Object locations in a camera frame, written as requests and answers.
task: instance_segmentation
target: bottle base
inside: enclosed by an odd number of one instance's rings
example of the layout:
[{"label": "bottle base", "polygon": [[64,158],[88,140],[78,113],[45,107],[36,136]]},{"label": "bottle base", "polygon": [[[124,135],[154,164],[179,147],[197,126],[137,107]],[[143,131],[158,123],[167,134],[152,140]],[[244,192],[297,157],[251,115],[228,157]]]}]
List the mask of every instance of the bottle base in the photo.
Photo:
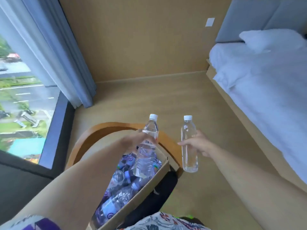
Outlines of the bottle base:
[{"label": "bottle base", "polygon": [[188,172],[188,173],[195,173],[195,172],[197,172],[198,167],[184,167],[183,170]]}]

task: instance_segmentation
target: person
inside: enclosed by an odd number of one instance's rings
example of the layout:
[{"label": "person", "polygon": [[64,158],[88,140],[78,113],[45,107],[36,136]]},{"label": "person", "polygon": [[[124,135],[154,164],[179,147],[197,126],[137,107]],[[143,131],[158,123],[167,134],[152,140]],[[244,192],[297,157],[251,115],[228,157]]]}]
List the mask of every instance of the person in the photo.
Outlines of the person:
[{"label": "person", "polygon": [[[150,135],[134,133],[79,161],[48,184],[0,229],[85,230],[119,159],[127,150],[132,151],[144,140],[156,143]],[[220,148],[201,131],[178,144],[191,145],[204,156],[212,158],[263,229],[306,229],[307,195],[292,183]],[[156,213],[127,228],[130,229],[208,228],[168,214]]]}]

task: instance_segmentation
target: headboard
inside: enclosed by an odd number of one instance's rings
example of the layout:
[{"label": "headboard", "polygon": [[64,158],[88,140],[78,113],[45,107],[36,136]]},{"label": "headboard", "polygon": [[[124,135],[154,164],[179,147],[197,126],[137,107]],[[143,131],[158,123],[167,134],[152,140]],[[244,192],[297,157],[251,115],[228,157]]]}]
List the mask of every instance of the headboard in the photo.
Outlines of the headboard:
[{"label": "headboard", "polygon": [[304,34],[307,0],[232,0],[216,42],[242,41],[249,30],[287,28]]}]

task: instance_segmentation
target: mattress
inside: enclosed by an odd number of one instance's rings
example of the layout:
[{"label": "mattress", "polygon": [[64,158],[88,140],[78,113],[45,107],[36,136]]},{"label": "mattress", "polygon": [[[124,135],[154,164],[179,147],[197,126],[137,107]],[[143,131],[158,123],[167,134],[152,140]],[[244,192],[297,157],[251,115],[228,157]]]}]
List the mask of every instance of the mattress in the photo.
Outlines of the mattress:
[{"label": "mattress", "polygon": [[307,48],[245,56],[214,80],[307,184]]},{"label": "mattress", "polygon": [[237,60],[255,52],[249,49],[243,42],[217,43],[209,53],[212,66],[218,71],[226,63]]}]

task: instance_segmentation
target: baseboard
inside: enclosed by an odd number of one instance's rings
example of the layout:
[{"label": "baseboard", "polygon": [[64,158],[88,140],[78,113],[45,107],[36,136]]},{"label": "baseboard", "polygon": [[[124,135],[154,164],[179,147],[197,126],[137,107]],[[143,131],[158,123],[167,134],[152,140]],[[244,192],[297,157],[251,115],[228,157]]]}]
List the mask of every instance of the baseboard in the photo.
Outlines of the baseboard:
[{"label": "baseboard", "polygon": [[179,76],[179,75],[186,75],[186,74],[198,74],[198,73],[204,73],[204,72],[206,72],[206,70],[188,72],[188,73],[164,74],[164,75],[156,75],[156,76],[148,76],[148,77],[134,77],[134,78],[126,78],[126,79],[118,79],[118,80],[110,80],[110,81],[98,81],[98,82],[96,82],[96,84],[108,83],[108,82],[123,82],[123,81],[142,80],[142,79],[158,78],[158,77],[170,77],[170,76]]}]

